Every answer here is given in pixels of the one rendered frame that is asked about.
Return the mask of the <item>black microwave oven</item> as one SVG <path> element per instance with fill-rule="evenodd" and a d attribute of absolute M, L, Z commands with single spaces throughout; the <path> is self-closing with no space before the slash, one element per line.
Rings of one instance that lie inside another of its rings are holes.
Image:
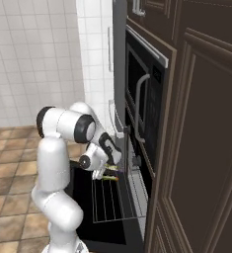
<path fill-rule="evenodd" d="M 139 135 L 152 167 L 155 166 L 163 84 L 169 59 L 130 26 L 125 31 L 125 98 L 135 116 L 136 84 L 140 77 L 150 78 L 141 85 Z"/>

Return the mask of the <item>built-in oven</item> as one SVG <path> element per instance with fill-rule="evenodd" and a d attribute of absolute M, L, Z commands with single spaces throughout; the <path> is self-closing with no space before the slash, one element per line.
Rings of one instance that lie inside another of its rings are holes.
<path fill-rule="evenodd" d="M 133 216 L 137 218 L 141 236 L 144 237 L 148 207 L 148 194 L 144 185 L 143 176 L 141 174 L 140 158 L 135 154 L 131 140 L 128 141 L 126 154 L 126 174 L 133 199 Z"/>

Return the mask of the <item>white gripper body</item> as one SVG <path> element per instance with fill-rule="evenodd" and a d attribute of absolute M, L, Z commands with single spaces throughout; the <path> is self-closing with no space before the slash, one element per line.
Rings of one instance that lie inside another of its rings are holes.
<path fill-rule="evenodd" d="M 101 180 L 106 171 L 106 165 L 104 163 L 95 164 L 93 166 L 92 179 Z"/>

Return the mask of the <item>grey fridge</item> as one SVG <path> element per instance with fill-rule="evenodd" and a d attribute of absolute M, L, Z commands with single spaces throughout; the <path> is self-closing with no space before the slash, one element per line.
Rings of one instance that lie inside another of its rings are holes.
<path fill-rule="evenodd" d="M 125 23 L 126 0 L 113 0 L 114 30 L 114 101 L 116 110 L 124 127 L 125 110 Z"/>

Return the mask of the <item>black oven door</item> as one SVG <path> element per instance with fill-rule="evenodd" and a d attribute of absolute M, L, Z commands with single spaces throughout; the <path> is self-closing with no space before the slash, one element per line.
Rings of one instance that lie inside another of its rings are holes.
<path fill-rule="evenodd" d="M 119 172 L 109 171 L 125 181 Z M 84 212 L 81 225 L 77 228 L 80 239 L 94 253 L 144 253 L 143 239 L 137 218 L 94 223 L 92 204 L 92 173 L 81 169 L 76 161 L 70 161 L 70 183 L 65 192 L 75 200 Z"/>

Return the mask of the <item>multicoloured fish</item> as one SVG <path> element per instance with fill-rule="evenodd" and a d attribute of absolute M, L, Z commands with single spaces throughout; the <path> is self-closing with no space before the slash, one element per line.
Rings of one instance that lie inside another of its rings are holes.
<path fill-rule="evenodd" d="M 110 171 L 118 171 L 116 168 L 116 165 L 106 165 L 105 166 L 105 168 L 107 169 L 107 170 L 110 170 Z M 108 175 L 103 175 L 103 177 L 102 177 L 102 180 L 112 180 L 112 181 L 118 181 L 118 177 L 117 176 L 108 176 Z"/>

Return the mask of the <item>dark brown tall cabinet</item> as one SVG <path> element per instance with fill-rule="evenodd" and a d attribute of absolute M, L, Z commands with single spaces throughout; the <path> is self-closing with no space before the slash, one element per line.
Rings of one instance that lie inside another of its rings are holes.
<path fill-rule="evenodd" d="M 232 253 L 232 0 L 140 0 L 127 22 L 169 59 L 146 253 Z"/>

